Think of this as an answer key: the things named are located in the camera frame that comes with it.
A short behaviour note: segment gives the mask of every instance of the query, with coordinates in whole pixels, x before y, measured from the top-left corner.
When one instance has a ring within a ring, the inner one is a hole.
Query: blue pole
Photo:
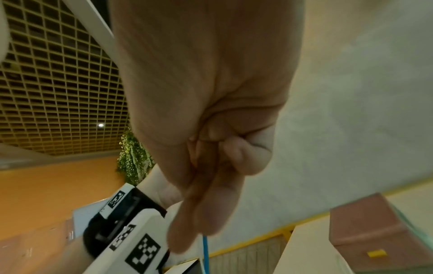
[[[204,270],[209,274],[209,250],[207,248],[207,236],[203,236]]]

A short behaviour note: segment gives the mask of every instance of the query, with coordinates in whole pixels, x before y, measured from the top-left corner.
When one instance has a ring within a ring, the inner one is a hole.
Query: grid ceiling
[[[0,68],[0,143],[49,155],[119,149],[128,109],[108,55],[61,0],[3,4],[11,43]]]

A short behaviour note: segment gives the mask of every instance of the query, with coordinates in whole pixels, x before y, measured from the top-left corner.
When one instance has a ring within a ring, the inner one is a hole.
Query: green plant
[[[117,171],[125,176],[125,182],[136,186],[141,182],[155,165],[151,155],[135,138],[128,126],[119,143],[122,147],[117,159]]]

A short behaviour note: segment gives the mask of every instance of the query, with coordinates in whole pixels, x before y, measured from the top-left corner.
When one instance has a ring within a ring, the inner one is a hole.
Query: yellow edge
[[[414,188],[426,185],[428,183],[433,183],[433,177],[430,177],[428,179],[422,180],[420,182],[411,183],[411,184],[408,184],[408,185],[405,185],[405,186],[402,186],[402,187],[398,187],[398,188],[390,190],[390,191],[386,191],[383,194],[385,196],[389,197],[391,195],[399,194],[401,192],[408,191],[408,190],[411,190],[411,189],[414,189]],[[228,247],[226,249],[221,249],[219,251],[213,252],[213,253],[211,253],[209,255],[209,257],[215,257],[215,256],[218,256],[218,255],[229,253],[229,252],[235,251],[237,249],[244,248],[246,246],[253,245],[253,244],[258,243],[260,241],[265,241],[267,239],[270,239],[270,238],[273,238],[273,237],[276,237],[276,236],[280,236],[280,235],[283,235],[286,238],[286,240],[288,241],[288,238],[290,237],[291,232],[295,229],[296,226],[304,224],[304,223],[308,223],[308,222],[311,222],[311,221],[314,221],[314,220],[317,220],[317,219],[320,219],[320,218],[323,218],[323,217],[326,217],[328,215],[329,215],[329,212],[325,212],[325,213],[322,213],[322,214],[314,215],[314,216],[312,216],[310,218],[306,218],[304,220],[301,220],[301,221],[298,221],[298,222],[295,222],[295,223],[291,223],[291,224],[285,225],[285,226],[283,226],[281,228],[278,228],[278,229],[276,229],[276,230],[274,230],[272,232],[269,232],[267,234],[264,234],[264,235],[252,238],[252,239],[250,239],[248,241],[240,242],[240,243],[238,243],[238,244],[236,244],[234,246]]]

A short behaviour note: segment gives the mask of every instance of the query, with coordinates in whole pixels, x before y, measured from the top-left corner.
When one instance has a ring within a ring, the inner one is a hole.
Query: yellow label
[[[367,255],[370,258],[378,258],[378,257],[388,256],[387,252],[384,251],[383,249],[378,249],[378,250],[367,252]]]

